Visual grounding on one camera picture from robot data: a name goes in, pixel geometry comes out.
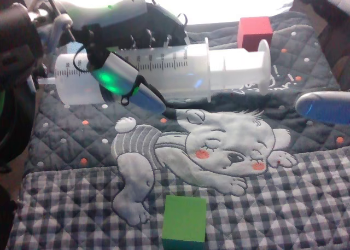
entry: wooden block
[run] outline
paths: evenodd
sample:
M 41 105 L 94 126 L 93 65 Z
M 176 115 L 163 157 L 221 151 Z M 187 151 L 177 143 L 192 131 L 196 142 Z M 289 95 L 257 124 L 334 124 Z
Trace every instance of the wooden block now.
M 238 47 L 250 52 L 257 51 L 262 39 L 271 46 L 273 30 L 267 16 L 258 18 L 241 18 L 238 26 Z
M 167 195 L 162 231 L 164 250 L 203 250 L 206 210 L 203 198 Z

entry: green cube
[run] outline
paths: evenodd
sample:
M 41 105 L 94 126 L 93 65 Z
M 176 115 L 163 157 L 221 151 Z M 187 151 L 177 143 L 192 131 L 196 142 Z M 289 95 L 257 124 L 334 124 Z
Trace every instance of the green cube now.
M 204 249 L 206 199 L 167 195 L 162 243 L 164 250 Z

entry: large plastic syringe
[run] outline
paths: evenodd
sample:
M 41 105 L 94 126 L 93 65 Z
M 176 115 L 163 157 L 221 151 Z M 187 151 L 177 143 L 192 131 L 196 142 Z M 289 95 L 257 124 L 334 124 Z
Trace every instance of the large plastic syringe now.
M 268 92 L 271 76 L 270 50 L 262 40 L 257 52 L 245 49 L 209 50 L 204 44 L 118 50 L 118 55 L 133 64 L 146 81 L 165 99 L 202 98 L 213 93 L 256 83 L 261 94 Z M 55 78 L 40 79 L 41 84 L 56 84 L 64 104 L 104 103 L 101 87 L 90 73 L 73 67 L 74 54 L 62 54 L 56 60 Z M 85 68 L 86 54 L 75 62 Z

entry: bear's leg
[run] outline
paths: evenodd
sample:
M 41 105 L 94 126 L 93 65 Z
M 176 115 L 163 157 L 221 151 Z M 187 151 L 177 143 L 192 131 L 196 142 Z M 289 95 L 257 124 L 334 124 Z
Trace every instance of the bear's leg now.
M 149 213 L 142 202 L 154 184 L 151 164 L 138 153 L 122 154 L 117 162 L 125 186 L 115 196 L 113 209 L 130 226 L 145 223 L 149 219 Z

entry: bear's head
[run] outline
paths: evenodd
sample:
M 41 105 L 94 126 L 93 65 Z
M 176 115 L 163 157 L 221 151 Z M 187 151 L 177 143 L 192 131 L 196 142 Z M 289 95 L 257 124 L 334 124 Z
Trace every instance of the bear's head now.
M 189 131 L 186 153 L 207 171 L 229 176 L 262 174 L 271 152 L 286 147 L 290 136 L 286 130 L 273 130 L 260 114 L 177 110 L 178 123 Z

